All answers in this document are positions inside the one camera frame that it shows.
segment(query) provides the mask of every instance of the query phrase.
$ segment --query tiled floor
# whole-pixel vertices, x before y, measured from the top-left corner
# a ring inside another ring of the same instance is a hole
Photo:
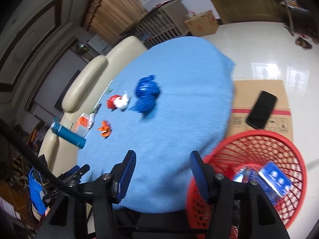
[[[234,80],[284,81],[293,122],[294,144],[307,167],[307,192],[291,239],[307,237],[319,218],[319,45],[304,51],[281,23],[221,25],[205,39],[232,59]]]

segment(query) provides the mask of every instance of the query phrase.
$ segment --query doorway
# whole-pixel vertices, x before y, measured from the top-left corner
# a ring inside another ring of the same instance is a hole
[[[279,0],[212,0],[222,22],[283,22],[285,9]]]

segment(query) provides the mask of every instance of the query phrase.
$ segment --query blue box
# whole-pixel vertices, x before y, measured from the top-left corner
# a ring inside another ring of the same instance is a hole
[[[280,197],[283,198],[290,190],[291,181],[273,162],[264,165],[258,174]]]
[[[252,179],[258,181],[273,205],[288,193],[291,186],[290,180],[273,162],[264,165],[258,173],[249,166],[243,166],[233,181],[247,183]]]

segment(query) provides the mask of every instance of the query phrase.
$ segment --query curtain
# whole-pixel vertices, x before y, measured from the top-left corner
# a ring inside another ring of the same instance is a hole
[[[114,46],[120,33],[144,13],[140,0],[90,0],[84,27]]]

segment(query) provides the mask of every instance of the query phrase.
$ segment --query red wire basket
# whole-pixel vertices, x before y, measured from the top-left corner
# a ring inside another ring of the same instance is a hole
[[[244,165],[259,171],[263,165],[273,161],[293,184],[275,209],[286,228],[296,218],[306,194],[307,173],[300,152],[284,136],[266,130],[243,132],[226,138],[203,161],[210,164],[216,173],[230,179]],[[189,185],[186,212],[191,228],[208,228],[211,206],[200,197],[194,178]],[[237,238],[237,235],[237,228],[232,227],[230,238]]]

